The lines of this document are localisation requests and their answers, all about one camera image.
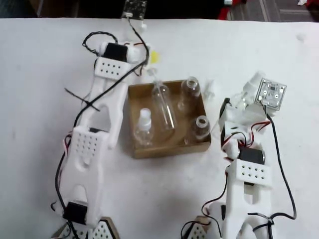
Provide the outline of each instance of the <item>red wire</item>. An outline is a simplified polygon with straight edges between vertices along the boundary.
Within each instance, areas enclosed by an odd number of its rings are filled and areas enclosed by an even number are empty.
[[[264,127],[266,127],[267,125],[270,124],[270,121],[264,121],[264,122],[259,122],[259,123],[255,123],[250,127],[251,130],[251,142],[246,145],[247,147],[250,147],[251,145],[253,145],[254,141],[255,141],[255,136],[254,136],[254,132],[253,132],[253,127],[255,127],[256,125],[261,125],[263,124],[263,126],[261,128],[259,128],[258,130],[256,130],[257,132],[259,132],[261,129],[263,129]]]
[[[270,124],[270,121],[258,122],[258,123],[253,124],[253,125],[250,127],[252,141],[251,141],[249,144],[246,145],[247,147],[250,147],[250,146],[254,143],[254,141],[255,141],[255,136],[254,136],[254,133],[253,133],[253,127],[255,127],[256,125],[261,125],[261,124],[263,124],[263,126],[262,126],[260,129],[258,129],[257,131],[260,131],[261,129],[263,129],[264,127],[266,127],[267,125],[269,125],[269,124]],[[222,146],[221,146],[221,147],[223,147],[223,146],[230,140],[230,138],[231,138],[232,136],[234,136],[234,135],[236,135],[236,134],[232,134],[232,135],[228,136],[228,137],[224,140],[224,142],[222,143]]]

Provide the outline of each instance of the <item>plastic bottle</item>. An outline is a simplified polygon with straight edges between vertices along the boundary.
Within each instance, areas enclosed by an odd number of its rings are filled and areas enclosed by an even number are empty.
[[[134,130],[134,137],[140,146],[148,147],[152,145],[153,135],[151,111],[143,108],[140,110],[140,118]]]
[[[170,99],[169,88],[162,81],[154,81],[152,100],[157,111],[161,129],[171,130],[176,128],[176,118]]]
[[[199,95],[200,87],[198,80],[191,76],[181,84],[181,95],[177,104],[178,109],[185,114],[192,112],[196,107]]]
[[[192,120],[184,138],[185,144],[203,142],[210,134],[210,123],[206,116],[199,116]]]

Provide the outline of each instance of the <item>cardboard box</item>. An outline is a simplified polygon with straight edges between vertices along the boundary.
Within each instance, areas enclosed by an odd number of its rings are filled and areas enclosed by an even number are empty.
[[[159,118],[156,115],[156,108],[152,101],[152,89],[154,84],[141,84],[129,86],[129,108],[130,127],[133,141],[134,158],[163,157],[194,152],[205,152],[211,143],[209,135],[203,142],[185,145],[184,137],[190,127],[191,120],[198,116],[206,115],[202,96],[200,95],[195,110],[185,115],[179,111],[177,103],[180,100],[182,81],[164,82],[170,90],[170,97],[176,116],[177,127],[174,131],[162,131],[159,125]],[[133,133],[138,123],[140,110],[149,108],[152,112],[152,126],[154,127],[153,145],[151,147],[141,147],[136,142]]]

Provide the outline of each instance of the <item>white bottle cap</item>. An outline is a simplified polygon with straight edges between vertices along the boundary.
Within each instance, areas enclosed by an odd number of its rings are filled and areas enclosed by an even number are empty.
[[[150,130],[152,126],[152,119],[151,119],[151,111],[148,108],[143,108],[140,111],[140,118],[138,122],[138,127],[142,131]]]

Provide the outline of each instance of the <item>black cable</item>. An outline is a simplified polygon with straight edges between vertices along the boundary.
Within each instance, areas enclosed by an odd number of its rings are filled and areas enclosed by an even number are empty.
[[[55,211],[55,208],[53,207],[53,205],[56,204],[56,201],[50,204],[50,208]]]
[[[146,59],[145,59],[143,62],[141,62],[140,64],[138,64],[138,65],[136,65],[135,67],[133,67],[130,71],[128,71],[124,76],[122,76],[119,80],[117,80],[110,88],[108,88],[106,91],[104,91],[103,93],[101,93],[100,95],[98,95],[96,98],[94,98],[92,101],[90,101],[90,102],[89,102],[90,105],[92,105],[92,104],[93,104],[94,102],[96,102],[98,99],[100,99],[101,97],[103,97],[106,93],[110,92],[110,91],[111,91],[113,88],[115,88],[119,83],[121,83],[129,74],[133,73],[137,68],[143,66],[144,64],[147,64],[147,62],[148,62],[148,59],[149,59],[149,56],[150,56],[149,49],[148,49],[148,47],[146,46],[146,43],[144,42],[144,40],[142,39],[142,37],[141,37],[141,36],[139,35],[139,33],[135,30],[135,28],[132,26],[132,24],[131,24],[131,22],[130,22],[130,19],[128,19],[128,20],[129,20],[129,24],[130,24],[131,28],[133,29],[134,33],[135,33],[136,36],[141,40],[141,42],[143,43],[143,45],[144,45],[144,47],[145,47],[145,49],[146,49]],[[93,52],[93,53],[95,53],[95,52],[97,52],[97,51],[91,50],[91,49],[86,45],[86,41],[87,41],[92,35],[96,35],[96,34],[102,34],[102,32],[92,32],[92,33],[90,33],[90,34],[84,39],[84,41],[83,41],[83,43],[82,43],[82,45],[83,45],[84,47],[86,47],[89,51],[91,51],[91,52]],[[110,34],[110,33],[106,33],[106,35],[112,36],[112,37],[115,39],[115,42],[118,43],[118,41],[117,41],[117,39],[116,39],[116,37],[115,37],[114,35],[112,35],[112,34]],[[87,104],[87,105],[79,112],[79,114],[76,116],[75,121],[74,121],[74,125],[73,125],[74,127],[76,127],[76,125],[77,125],[77,123],[78,123],[78,120],[80,119],[81,115],[83,114],[84,111],[86,111],[86,110],[90,107],[90,105]],[[62,157],[61,157],[61,159],[60,159],[60,162],[59,162],[59,164],[58,164],[58,168],[57,168],[56,174],[55,174],[55,190],[56,190],[56,193],[57,193],[57,195],[58,195],[58,199],[59,199],[59,201],[60,201],[60,203],[61,203],[61,206],[62,206],[62,208],[63,208],[63,211],[66,210],[66,207],[65,207],[65,204],[64,204],[64,202],[63,202],[62,196],[61,196],[61,194],[60,194],[59,185],[58,185],[58,178],[59,178],[59,172],[60,172],[60,170],[61,170],[61,166],[62,166],[62,162],[63,162],[64,157],[65,157],[65,152],[62,154]],[[75,229],[74,229],[73,223],[72,223],[70,220],[68,220],[68,223],[69,223],[69,225],[70,225],[70,228],[71,228],[71,230],[72,230],[72,232],[73,232],[75,238],[76,238],[76,239],[79,239],[79,237],[77,236],[76,231],[75,231]]]
[[[288,214],[286,214],[286,213],[274,213],[274,214],[272,214],[270,217],[266,217],[266,218],[269,220],[268,223],[259,225],[259,226],[255,227],[255,228],[253,229],[253,231],[255,231],[255,230],[259,229],[259,228],[268,226],[268,237],[269,237],[269,239],[273,239],[273,235],[272,235],[272,225],[274,224],[273,219],[274,219],[275,217],[282,216],[282,217],[289,218],[289,219],[291,219],[291,220],[295,220],[295,219],[297,218],[297,209],[296,209],[296,204],[295,204],[293,195],[292,195],[292,193],[291,193],[291,190],[290,190],[288,181],[287,181],[286,176],[285,176],[285,173],[284,173],[283,166],[282,166],[282,164],[281,164],[281,159],[280,159],[280,153],[279,153],[279,146],[278,146],[278,139],[277,139],[277,134],[276,134],[275,123],[274,123],[273,119],[270,117],[270,115],[267,114],[267,112],[266,112],[266,106],[263,106],[263,109],[264,109],[264,112],[265,112],[265,114],[266,114],[267,119],[269,119],[269,121],[270,121],[270,123],[271,123],[271,125],[272,125],[272,128],[273,128],[273,134],[274,134],[274,139],[275,139],[276,152],[277,152],[277,158],[278,158],[278,164],[279,164],[279,167],[280,167],[280,172],[281,172],[281,175],[282,175],[283,180],[284,180],[284,182],[285,182],[285,185],[286,185],[286,188],[287,188],[287,190],[288,190],[288,194],[289,194],[289,197],[290,197],[292,206],[293,206],[293,215],[292,215],[292,216],[290,216],[290,215],[288,215]],[[258,213],[250,213],[249,215],[261,216],[261,215],[258,214]]]
[[[88,47],[88,45],[86,44],[87,40],[90,39],[91,36],[94,35],[108,35],[113,37],[114,41],[116,44],[119,43],[118,39],[111,33],[105,32],[105,31],[96,31],[96,32],[91,32],[89,35],[87,35],[83,42],[82,42],[82,46],[84,46],[88,51],[94,53],[96,56],[100,56],[99,52],[97,50],[92,50],[90,47]]]
[[[92,107],[93,109],[95,109],[96,111],[100,111],[98,108],[96,108],[94,105],[91,105],[89,101],[82,99],[81,97],[77,96],[76,94],[74,94],[72,91],[68,90],[67,88],[64,87],[64,90],[69,93],[71,96],[74,96],[75,98],[81,100],[82,102],[85,102],[87,105],[89,105],[90,107]]]
[[[181,228],[181,230],[180,230],[180,239],[183,239],[183,230],[184,230],[184,228],[186,227],[186,225],[188,225],[188,224],[190,224],[190,223],[197,223],[197,224],[200,224],[200,225],[203,225],[203,226],[208,226],[208,225],[210,225],[210,222],[209,223],[201,223],[201,222],[199,222],[199,221],[189,221],[189,222],[187,222],[187,223],[185,223],[184,225],[183,225],[183,227]]]
[[[204,212],[204,208],[205,208],[205,206],[206,206],[207,204],[212,203],[212,202],[215,202],[215,201],[221,199],[221,198],[224,196],[224,194],[225,194],[225,192],[226,192],[226,188],[227,188],[227,181],[228,181],[228,174],[226,173],[226,182],[225,182],[225,187],[224,187],[224,190],[223,190],[222,194],[221,194],[218,198],[215,198],[215,199],[212,199],[212,200],[207,201],[207,202],[204,203],[203,206],[201,207],[201,213],[203,213],[204,216],[213,219],[213,220],[217,223],[219,235],[220,235],[221,238],[222,238],[223,236],[222,236],[221,229],[220,229],[220,226],[219,226],[218,221],[217,221],[215,218],[211,217],[210,215],[206,214],[206,213]]]

